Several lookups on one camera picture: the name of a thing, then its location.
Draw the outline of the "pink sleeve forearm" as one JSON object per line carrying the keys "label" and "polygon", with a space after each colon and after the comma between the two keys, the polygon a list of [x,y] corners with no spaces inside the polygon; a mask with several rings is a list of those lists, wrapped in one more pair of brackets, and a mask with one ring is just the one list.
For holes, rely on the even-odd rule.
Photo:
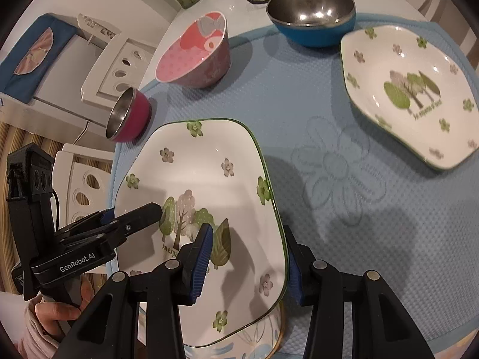
{"label": "pink sleeve forearm", "polygon": [[30,300],[24,310],[25,329],[16,348],[22,358],[52,358],[59,347],[64,333],[58,321],[41,321],[37,316],[37,305],[52,306],[38,295]]}

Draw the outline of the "left human hand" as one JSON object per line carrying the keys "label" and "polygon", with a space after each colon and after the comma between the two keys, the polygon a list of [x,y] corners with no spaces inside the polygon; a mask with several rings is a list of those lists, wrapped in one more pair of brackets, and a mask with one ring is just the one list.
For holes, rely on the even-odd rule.
{"label": "left human hand", "polygon": [[80,315],[80,307],[62,302],[44,302],[41,300],[35,305],[35,316],[37,316],[39,323],[45,332],[56,340],[61,340],[65,335],[60,322],[75,321]]}

